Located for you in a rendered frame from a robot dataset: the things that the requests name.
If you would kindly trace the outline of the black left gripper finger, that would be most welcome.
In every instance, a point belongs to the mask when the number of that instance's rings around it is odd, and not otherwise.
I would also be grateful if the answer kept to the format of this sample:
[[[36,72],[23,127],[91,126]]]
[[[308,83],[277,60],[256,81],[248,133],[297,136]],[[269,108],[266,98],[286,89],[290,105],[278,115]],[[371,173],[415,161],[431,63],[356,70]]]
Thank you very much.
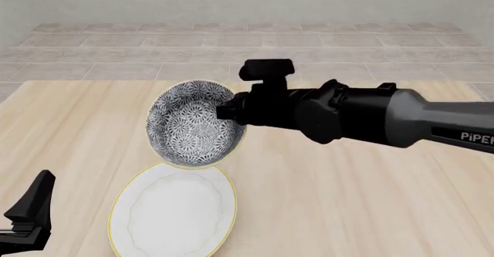
[[[51,227],[50,206],[55,180],[55,175],[50,171],[41,171],[25,194],[4,213],[4,216],[10,219],[13,225]]]

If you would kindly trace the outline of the white plate with yellow rim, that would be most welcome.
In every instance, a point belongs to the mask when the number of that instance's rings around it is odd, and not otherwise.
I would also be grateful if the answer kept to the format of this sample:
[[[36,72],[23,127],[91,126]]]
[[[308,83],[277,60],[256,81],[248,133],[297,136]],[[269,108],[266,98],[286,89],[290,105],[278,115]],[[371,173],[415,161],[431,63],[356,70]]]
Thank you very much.
[[[117,195],[108,239],[116,257],[212,257],[235,224],[237,205],[221,168],[153,164]]]

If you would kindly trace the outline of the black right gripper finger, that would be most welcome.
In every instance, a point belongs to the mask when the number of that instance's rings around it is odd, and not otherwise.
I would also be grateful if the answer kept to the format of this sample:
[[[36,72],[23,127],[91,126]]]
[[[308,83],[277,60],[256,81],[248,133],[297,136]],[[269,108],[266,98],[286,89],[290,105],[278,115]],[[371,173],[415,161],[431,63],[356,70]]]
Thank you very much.
[[[216,116],[219,120],[236,120],[235,106],[217,106]]]

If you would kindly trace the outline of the black white patterned bowl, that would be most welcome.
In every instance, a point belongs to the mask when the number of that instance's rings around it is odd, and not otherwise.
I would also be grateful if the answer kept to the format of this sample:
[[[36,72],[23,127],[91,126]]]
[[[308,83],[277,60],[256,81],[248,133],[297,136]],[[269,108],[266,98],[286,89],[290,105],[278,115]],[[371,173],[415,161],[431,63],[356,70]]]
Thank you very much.
[[[186,169],[222,161],[246,132],[245,126],[216,116],[216,107],[233,96],[227,87],[209,80],[173,85],[154,101],[147,115],[151,147],[164,161]]]

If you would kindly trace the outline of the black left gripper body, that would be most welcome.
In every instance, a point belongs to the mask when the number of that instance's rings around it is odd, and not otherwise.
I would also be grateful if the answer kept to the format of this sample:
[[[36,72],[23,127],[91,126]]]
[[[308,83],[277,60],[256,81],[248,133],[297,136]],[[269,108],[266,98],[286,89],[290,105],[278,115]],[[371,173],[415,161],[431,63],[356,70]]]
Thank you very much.
[[[0,229],[0,245],[44,246],[50,235],[50,226],[39,226],[32,222],[13,222],[10,229]]]

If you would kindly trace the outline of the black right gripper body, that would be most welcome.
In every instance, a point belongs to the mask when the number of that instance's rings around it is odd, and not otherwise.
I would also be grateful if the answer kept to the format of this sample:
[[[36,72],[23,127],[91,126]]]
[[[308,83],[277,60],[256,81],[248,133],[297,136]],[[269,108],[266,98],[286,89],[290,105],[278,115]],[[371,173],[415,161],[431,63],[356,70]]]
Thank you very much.
[[[239,92],[231,100],[233,108],[233,120],[241,125],[254,125],[252,112],[250,110],[250,92]]]

